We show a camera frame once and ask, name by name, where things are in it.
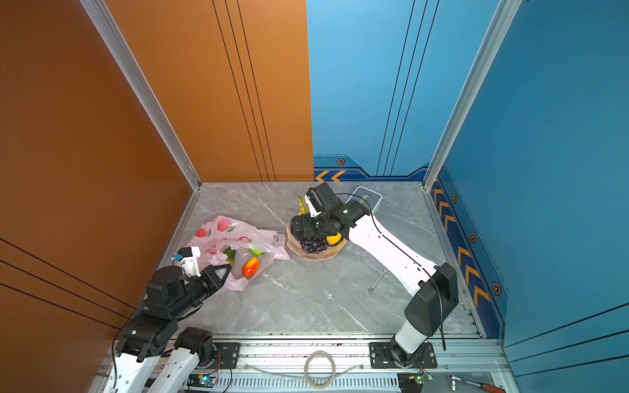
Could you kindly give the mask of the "yellow bell pepper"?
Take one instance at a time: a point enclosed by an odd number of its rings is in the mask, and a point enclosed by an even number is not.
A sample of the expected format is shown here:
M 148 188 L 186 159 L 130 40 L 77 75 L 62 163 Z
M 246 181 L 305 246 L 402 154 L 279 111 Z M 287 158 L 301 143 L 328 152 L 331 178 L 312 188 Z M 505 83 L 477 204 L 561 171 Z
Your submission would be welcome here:
M 343 241 L 342 234 L 336 234 L 333 236 L 326 237 L 326 241 L 330 247 L 335 247 Z

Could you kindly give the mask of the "green orange mango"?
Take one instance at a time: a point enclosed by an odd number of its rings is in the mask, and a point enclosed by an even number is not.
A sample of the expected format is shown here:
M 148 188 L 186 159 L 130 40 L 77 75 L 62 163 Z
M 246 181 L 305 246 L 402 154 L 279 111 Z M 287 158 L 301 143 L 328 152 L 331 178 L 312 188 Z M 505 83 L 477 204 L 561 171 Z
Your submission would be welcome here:
M 224 254 L 227 256 L 226 261 L 230 264 L 233 265 L 235 262 L 235 254 L 236 254 L 236 250 L 232 249 L 231 247 L 228 247 L 224 250 Z

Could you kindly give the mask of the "pink printed plastic bag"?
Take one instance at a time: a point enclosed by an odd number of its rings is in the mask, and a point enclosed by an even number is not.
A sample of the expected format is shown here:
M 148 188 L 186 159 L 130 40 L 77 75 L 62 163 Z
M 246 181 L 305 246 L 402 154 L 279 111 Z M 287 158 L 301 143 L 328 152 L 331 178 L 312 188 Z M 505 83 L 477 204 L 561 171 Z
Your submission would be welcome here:
M 236 250 L 235 262 L 231 265 L 231 272 L 224 284 L 224 289 L 243 291 L 258 275 L 277 260 L 288 260 L 286 240 L 283 234 L 273 230 L 258 229 L 257 227 L 219 215 L 203 224 L 193 235 L 185 247 L 199 247 L 201 256 L 198 259 L 201 272 L 209 265 L 225 265 L 227 256 L 224 250 L 228 247 Z M 256 255 L 249 253 L 249 249 L 265 252 L 257 256 L 260 268 L 252 278 L 242 275 L 242 267 Z

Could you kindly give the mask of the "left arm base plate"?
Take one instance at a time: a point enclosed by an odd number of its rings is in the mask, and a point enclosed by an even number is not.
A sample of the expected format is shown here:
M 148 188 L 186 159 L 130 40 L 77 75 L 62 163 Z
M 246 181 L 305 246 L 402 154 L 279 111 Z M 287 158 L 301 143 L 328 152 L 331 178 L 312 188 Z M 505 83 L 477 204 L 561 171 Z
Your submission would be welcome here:
M 241 350 L 240 342 L 215 342 L 213 362 L 208 366 L 210 370 L 234 370 L 238 365 Z

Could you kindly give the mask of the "red yellow mango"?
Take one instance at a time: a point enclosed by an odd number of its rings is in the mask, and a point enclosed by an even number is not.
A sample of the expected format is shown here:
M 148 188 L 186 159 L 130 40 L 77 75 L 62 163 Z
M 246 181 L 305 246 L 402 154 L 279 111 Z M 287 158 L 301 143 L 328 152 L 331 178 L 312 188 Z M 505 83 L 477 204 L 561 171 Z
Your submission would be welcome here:
M 251 257 L 242 267 L 242 275 L 245 278 L 252 278 L 260 268 L 260 260 L 254 256 Z

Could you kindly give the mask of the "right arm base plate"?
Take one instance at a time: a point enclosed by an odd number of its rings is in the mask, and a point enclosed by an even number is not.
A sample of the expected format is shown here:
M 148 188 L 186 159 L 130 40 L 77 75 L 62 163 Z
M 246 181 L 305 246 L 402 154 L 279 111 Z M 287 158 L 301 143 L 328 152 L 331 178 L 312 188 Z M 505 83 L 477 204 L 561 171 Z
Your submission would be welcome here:
M 369 344 L 371 368 L 437 368 L 437 357 L 430 342 L 424 342 L 411 355 L 394 342 Z

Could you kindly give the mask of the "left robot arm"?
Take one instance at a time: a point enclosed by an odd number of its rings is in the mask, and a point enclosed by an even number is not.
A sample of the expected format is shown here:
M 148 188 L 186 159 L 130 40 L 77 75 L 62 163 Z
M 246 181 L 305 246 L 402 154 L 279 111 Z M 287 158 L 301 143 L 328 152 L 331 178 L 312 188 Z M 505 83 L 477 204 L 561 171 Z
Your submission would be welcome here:
M 147 297 L 139 312 L 112 345 L 112 370 L 104 391 L 143 391 L 172 337 L 176 338 L 173 350 L 148 388 L 150 392 L 183 390 L 199 366 L 216 372 L 230 370 L 224 363 L 229 358 L 221 355 L 211 332 L 198 327 L 187 327 L 182 333 L 178 330 L 180 322 L 224 286 L 231 270 L 231 264 L 210 265 L 191 278 L 174 265 L 157 270 L 147 284 Z

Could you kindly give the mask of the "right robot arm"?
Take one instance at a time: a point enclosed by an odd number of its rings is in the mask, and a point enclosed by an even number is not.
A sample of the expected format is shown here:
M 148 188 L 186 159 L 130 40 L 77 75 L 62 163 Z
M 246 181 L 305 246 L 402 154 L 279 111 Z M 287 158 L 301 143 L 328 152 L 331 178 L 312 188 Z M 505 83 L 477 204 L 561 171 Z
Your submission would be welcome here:
M 442 331 L 459 303 L 458 274 L 448 264 L 422 257 L 385 229 L 374 215 L 381 200 L 380 193 L 359 186 L 343 201 L 342 193 L 321 183 L 301 199 L 301 214 L 292 218 L 289 233 L 310 253 L 316 242 L 335 247 L 350 241 L 396 277 L 411 299 L 404 323 L 390 341 L 391 358 L 399 368 L 416 368 L 429 337 Z

